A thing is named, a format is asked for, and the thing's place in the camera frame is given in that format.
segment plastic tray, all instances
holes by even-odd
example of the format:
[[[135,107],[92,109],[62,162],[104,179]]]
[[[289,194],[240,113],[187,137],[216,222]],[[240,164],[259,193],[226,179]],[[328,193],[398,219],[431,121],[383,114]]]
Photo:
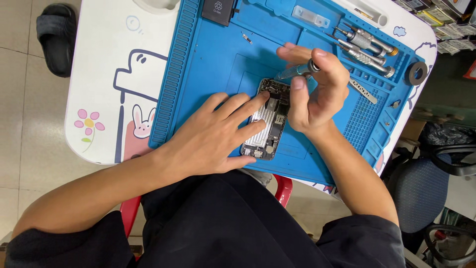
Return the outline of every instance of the plastic tray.
[[[398,100],[405,103],[411,92],[412,86],[403,81],[404,73],[409,64],[424,61],[422,58],[416,56],[409,47],[329,0],[237,0],[235,5],[239,12],[234,13],[228,27],[203,19],[202,4],[203,0],[183,0],[181,3],[157,105],[158,112],[149,138],[151,148],[168,141],[211,94],[245,92],[254,96],[261,79],[272,78],[285,68],[286,62],[278,58],[275,51],[289,41],[334,53],[349,69],[351,77],[378,99],[377,104],[372,104],[350,88],[344,107],[333,118],[356,150],[371,166],[375,166],[404,107],[390,106]],[[329,19],[330,27],[317,27],[292,17],[296,5]],[[350,59],[325,34],[332,34],[335,26],[348,30],[344,22],[363,28],[399,48],[398,55],[387,57],[386,65],[396,69],[390,79]],[[241,32],[253,44],[246,41]],[[310,83],[310,88],[317,84],[312,79]],[[237,155],[239,148],[231,154]],[[247,167],[334,185],[311,142],[288,124],[274,160],[258,160]]]

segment person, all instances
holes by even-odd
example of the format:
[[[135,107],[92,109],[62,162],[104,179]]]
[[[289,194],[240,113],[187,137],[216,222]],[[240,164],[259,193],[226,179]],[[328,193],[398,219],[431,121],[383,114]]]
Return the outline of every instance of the person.
[[[228,157],[265,128],[262,120],[238,125],[269,93],[216,93],[157,150],[31,204],[13,230],[6,267],[404,267],[393,200],[332,120],[349,72],[321,49],[286,43],[277,55],[290,64],[312,57],[322,69],[310,95],[304,77],[292,80],[288,121],[317,148],[352,216],[327,223],[314,244],[265,187],[236,170],[255,158]],[[120,212],[108,213],[136,196],[147,220],[137,262]]]

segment smartphone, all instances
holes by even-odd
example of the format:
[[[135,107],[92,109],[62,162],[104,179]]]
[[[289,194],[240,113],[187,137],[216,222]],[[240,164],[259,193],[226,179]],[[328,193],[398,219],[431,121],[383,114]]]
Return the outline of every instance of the smartphone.
[[[289,85],[273,79],[261,80],[258,94],[269,91],[269,100],[249,118],[248,123],[263,119],[266,128],[243,143],[240,150],[242,155],[273,160],[288,119],[290,89]]]

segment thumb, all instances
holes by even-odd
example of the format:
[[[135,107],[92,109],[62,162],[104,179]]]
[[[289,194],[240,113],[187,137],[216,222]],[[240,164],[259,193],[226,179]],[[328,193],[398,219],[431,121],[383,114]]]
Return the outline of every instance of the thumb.
[[[228,157],[226,161],[221,165],[218,172],[225,173],[232,169],[242,168],[248,164],[252,164],[255,162],[256,158],[249,155]]]
[[[307,103],[309,102],[309,89],[307,88],[307,81],[302,76],[297,76],[291,81],[291,92],[289,95],[289,109],[288,117],[292,120],[303,120],[308,118],[309,111],[307,110]]]
[[[319,83],[320,78],[325,75],[327,81],[332,84],[347,84],[348,70],[342,65],[339,59],[332,53],[315,48],[311,52],[312,61],[321,69],[314,74],[314,79]]]

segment cartoon bunny drawing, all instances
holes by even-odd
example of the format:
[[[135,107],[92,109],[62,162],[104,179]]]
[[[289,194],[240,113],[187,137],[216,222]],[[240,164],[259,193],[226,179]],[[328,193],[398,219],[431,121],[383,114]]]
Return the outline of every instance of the cartoon bunny drawing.
[[[139,139],[145,139],[150,136],[150,129],[152,128],[152,122],[154,121],[155,109],[152,108],[147,120],[142,120],[142,109],[138,104],[132,108],[132,119],[134,120],[134,136]]]

